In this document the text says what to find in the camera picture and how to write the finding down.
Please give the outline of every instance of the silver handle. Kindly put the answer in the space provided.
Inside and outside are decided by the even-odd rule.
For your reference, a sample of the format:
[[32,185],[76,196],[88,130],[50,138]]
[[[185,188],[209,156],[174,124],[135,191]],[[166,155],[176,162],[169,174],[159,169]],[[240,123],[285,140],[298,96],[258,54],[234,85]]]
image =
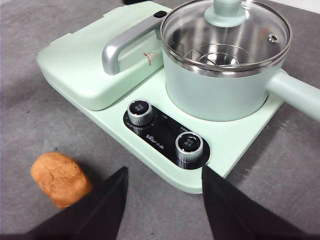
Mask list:
[[120,72],[118,62],[120,52],[152,30],[155,30],[156,37],[161,39],[160,24],[165,15],[167,15],[167,12],[158,11],[154,15],[111,39],[102,51],[102,65],[104,71],[109,75],[118,74]]

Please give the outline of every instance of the lid knob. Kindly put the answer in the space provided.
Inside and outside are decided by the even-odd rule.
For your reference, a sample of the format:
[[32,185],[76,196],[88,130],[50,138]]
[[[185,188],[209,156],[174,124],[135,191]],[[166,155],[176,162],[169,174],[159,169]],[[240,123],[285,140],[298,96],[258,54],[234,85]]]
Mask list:
[[242,0],[214,0],[213,7],[204,12],[206,21],[214,26],[231,28],[243,24],[246,20]]

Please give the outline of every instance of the black control panel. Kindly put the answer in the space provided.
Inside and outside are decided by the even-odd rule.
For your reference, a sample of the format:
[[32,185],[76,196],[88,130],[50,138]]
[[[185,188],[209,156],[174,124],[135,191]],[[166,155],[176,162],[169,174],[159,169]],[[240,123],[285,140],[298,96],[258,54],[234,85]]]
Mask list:
[[[201,138],[201,155],[193,162],[185,162],[179,160],[179,154],[192,154],[200,147],[200,139],[194,134],[183,134],[178,139],[177,137],[185,132],[191,132],[190,129],[183,126],[179,122],[172,119],[170,116],[156,108],[144,99],[138,99],[129,104],[127,111],[123,115],[125,126],[134,132],[137,136],[143,139],[147,144],[164,155],[167,159],[182,169],[194,170],[204,166],[210,157],[210,147],[207,141]],[[145,125],[133,124],[133,116],[143,116],[146,112],[152,113],[152,119],[146,121]]]

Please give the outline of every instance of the pot handle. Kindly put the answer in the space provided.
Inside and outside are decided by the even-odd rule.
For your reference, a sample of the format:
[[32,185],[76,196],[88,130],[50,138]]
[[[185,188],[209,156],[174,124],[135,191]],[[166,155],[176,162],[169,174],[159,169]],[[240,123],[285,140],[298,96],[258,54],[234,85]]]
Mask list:
[[109,75],[118,74],[120,72],[118,62],[120,52],[152,30],[155,30],[156,37],[161,39],[160,24],[163,17],[166,15],[166,11],[158,11],[154,15],[111,39],[102,51],[102,65],[104,71]]
[[279,71],[267,84],[267,90],[320,122],[320,89]]

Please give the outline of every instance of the silver knob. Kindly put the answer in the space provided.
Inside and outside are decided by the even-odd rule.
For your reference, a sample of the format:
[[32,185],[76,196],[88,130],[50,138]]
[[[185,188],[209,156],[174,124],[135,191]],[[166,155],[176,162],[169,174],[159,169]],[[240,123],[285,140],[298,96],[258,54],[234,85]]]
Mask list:
[[154,113],[150,102],[145,99],[136,99],[128,105],[127,108],[130,122],[136,126],[144,126],[149,124]]
[[175,149],[177,158],[187,164],[198,161],[204,152],[204,141],[202,138],[192,132],[181,133],[175,140]]

